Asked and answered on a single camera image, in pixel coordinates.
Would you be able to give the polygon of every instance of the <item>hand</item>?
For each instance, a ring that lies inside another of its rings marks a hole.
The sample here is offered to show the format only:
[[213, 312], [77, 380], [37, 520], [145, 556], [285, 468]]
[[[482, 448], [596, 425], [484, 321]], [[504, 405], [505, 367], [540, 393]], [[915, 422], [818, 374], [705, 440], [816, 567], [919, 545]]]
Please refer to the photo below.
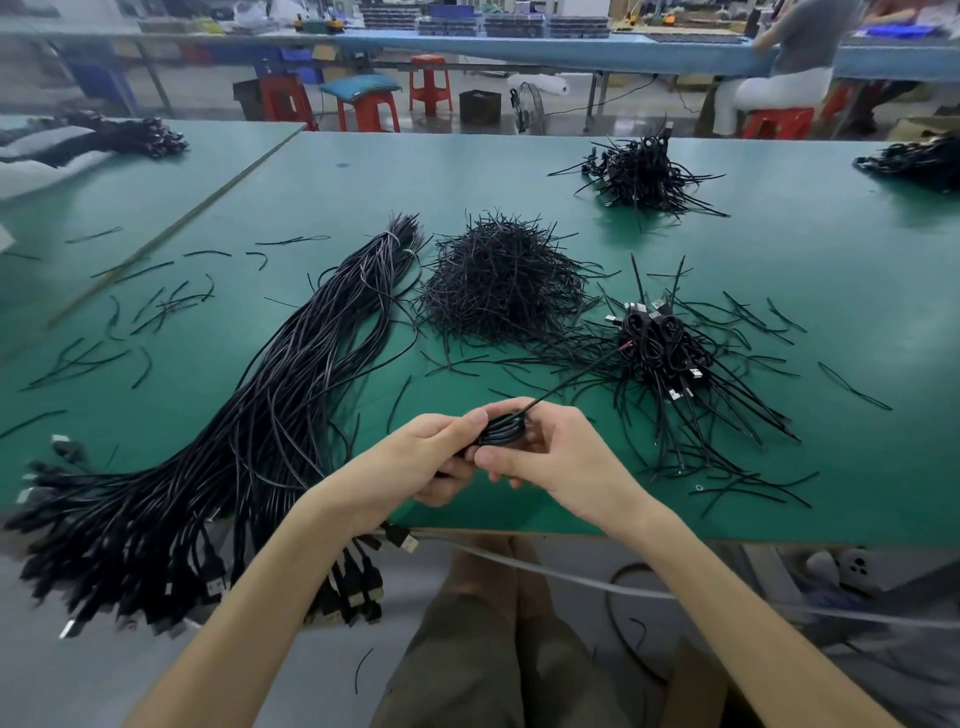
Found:
[[467, 486], [475, 470], [457, 453], [486, 425], [483, 409], [463, 417], [419, 415], [310, 493], [332, 504], [349, 521], [354, 536], [373, 531], [409, 497], [434, 508], [446, 505]]
[[[494, 417], [517, 412], [532, 400], [526, 397], [488, 404]], [[484, 446], [470, 448], [467, 458], [490, 473], [502, 474], [518, 488], [523, 480], [540, 486], [578, 518], [611, 533], [649, 498], [617, 460], [607, 443], [576, 407], [540, 402], [526, 413], [527, 432], [520, 449]]]

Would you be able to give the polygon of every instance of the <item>white pants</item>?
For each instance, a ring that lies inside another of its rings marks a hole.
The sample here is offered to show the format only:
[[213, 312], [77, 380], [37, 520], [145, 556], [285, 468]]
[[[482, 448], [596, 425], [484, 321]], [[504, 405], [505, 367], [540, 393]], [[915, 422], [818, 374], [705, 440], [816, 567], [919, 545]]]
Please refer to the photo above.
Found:
[[832, 78], [832, 68], [811, 68], [769, 79], [725, 81], [713, 100], [713, 133], [733, 135], [738, 111], [815, 107], [827, 98]]

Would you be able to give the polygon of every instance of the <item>worker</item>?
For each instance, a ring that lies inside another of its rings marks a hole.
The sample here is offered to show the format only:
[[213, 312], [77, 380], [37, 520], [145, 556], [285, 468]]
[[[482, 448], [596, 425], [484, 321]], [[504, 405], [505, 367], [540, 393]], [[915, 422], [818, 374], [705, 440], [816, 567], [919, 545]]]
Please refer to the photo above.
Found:
[[780, 44], [770, 77], [720, 84], [713, 102], [713, 134], [734, 135], [738, 111], [815, 107], [822, 102], [840, 40], [856, 27], [861, 13], [860, 0], [786, 0], [773, 25], [752, 44], [757, 53]]
[[[958, 13], [958, 0], [878, 0], [863, 18], [863, 25], [925, 25], [931, 28], [950, 28], [956, 22]], [[919, 81], [874, 81], [867, 84], [853, 102], [847, 131], [860, 136], [876, 133], [876, 107], [896, 101], [919, 85]]]
[[[304, 493], [125, 725], [253, 725], [350, 538], [375, 530], [407, 498], [445, 505], [475, 469], [491, 480], [505, 475], [514, 488], [524, 481], [541, 487], [635, 550], [767, 728], [899, 725], [638, 485], [580, 410], [540, 402], [527, 413], [521, 449], [470, 446], [488, 420], [530, 402], [505, 400], [459, 418], [420, 415]], [[522, 542], [500, 547], [531, 558]], [[372, 725], [626, 728], [610, 687], [552, 615], [545, 591], [530, 588], [526, 574], [455, 557]]]

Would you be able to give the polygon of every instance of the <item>green workbench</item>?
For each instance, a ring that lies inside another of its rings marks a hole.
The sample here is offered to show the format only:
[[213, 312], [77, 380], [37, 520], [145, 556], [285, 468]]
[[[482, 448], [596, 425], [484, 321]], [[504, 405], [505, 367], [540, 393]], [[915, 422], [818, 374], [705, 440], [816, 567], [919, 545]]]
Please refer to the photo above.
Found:
[[[0, 128], [24, 117], [0, 117]], [[0, 256], [0, 355], [56, 316], [115, 266], [268, 155], [302, 124], [170, 121], [190, 149], [160, 160], [114, 157], [60, 184], [0, 204], [0, 224], [16, 241]], [[112, 228], [85, 243], [65, 240]]]
[[[676, 139], [671, 157], [695, 174], [725, 174], [698, 195], [730, 219], [688, 214], [676, 224], [648, 220], [642, 230], [628, 209], [605, 208], [588, 193], [572, 192], [578, 175], [548, 178], [589, 151], [589, 140], [480, 135], [301, 133], [238, 184], [209, 211], [168, 241], [156, 260], [174, 266], [114, 286], [122, 325], [159, 286], [190, 279], [189, 290], [216, 281], [216, 298], [173, 317], [145, 344], [154, 370], [135, 392], [144, 368], [134, 351], [75, 381], [36, 392], [18, 386], [45, 372], [56, 354], [80, 336], [101, 337], [111, 311], [106, 295], [84, 306], [43, 342], [0, 372], [5, 426], [45, 410], [67, 409], [0, 443], [0, 474], [8, 493], [30, 456], [44, 453], [52, 432], [86, 443], [102, 465], [119, 446], [112, 468], [153, 465], [189, 442], [222, 404], [248, 360], [293, 310], [264, 296], [302, 304], [311, 295], [307, 273], [317, 274], [383, 231], [391, 212], [419, 212], [426, 230], [458, 233], [467, 215], [499, 209], [557, 223], [557, 234], [577, 259], [608, 272], [619, 300], [635, 300], [629, 253], [645, 273], [672, 273], [682, 255], [687, 300], [724, 304], [723, 290], [766, 312], [765, 299], [809, 329], [795, 346], [748, 332], [754, 353], [783, 356], [802, 375], [790, 379], [754, 367], [749, 382], [764, 400], [793, 419], [804, 442], [765, 425], [764, 450], [718, 426], [720, 451], [770, 479], [792, 480], [820, 471], [797, 488], [812, 509], [727, 495], [701, 519], [707, 502], [692, 496], [701, 476], [645, 483], [705, 538], [862, 545], [960, 545], [960, 432], [953, 368], [960, 355], [960, 206], [903, 183], [879, 182], [851, 167], [871, 144]], [[116, 224], [91, 221], [94, 229]], [[257, 248], [295, 235], [324, 233], [326, 241]], [[182, 254], [216, 248], [232, 257]], [[265, 252], [269, 263], [257, 271]], [[656, 286], [654, 279], [645, 283]], [[605, 310], [597, 310], [601, 318]], [[386, 355], [411, 340], [396, 326]], [[117, 343], [122, 351], [128, 343]], [[429, 332], [397, 362], [369, 377], [359, 393], [361, 444], [385, 431], [388, 412], [408, 375], [415, 379], [397, 409], [399, 424], [420, 412], [462, 413], [499, 399], [488, 388], [516, 394], [523, 387], [496, 367], [475, 367], [480, 378], [444, 373], [423, 378], [441, 346]], [[827, 379], [823, 361], [855, 387], [890, 404], [884, 412]], [[558, 381], [541, 371], [526, 377], [543, 386]], [[594, 388], [579, 401], [614, 450], [634, 469], [636, 458], [612, 413], [610, 393]], [[650, 426], [634, 417], [632, 441], [652, 452]], [[416, 526], [553, 533], [592, 533], [544, 493], [511, 491], [478, 479], [443, 510], [412, 505], [400, 514]]]

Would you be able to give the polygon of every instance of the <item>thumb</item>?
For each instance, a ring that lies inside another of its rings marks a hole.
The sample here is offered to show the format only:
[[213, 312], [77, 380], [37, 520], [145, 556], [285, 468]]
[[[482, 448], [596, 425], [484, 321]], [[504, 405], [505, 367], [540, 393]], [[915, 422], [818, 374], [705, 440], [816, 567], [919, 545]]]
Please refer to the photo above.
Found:
[[485, 445], [473, 455], [473, 464], [490, 473], [518, 477], [536, 483], [541, 468], [538, 463], [543, 455], [521, 449], [497, 448]]
[[438, 451], [443, 460], [474, 443], [483, 428], [487, 426], [489, 416], [483, 409], [470, 410], [463, 417], [454, 420], [429, 439], [431, 446]]

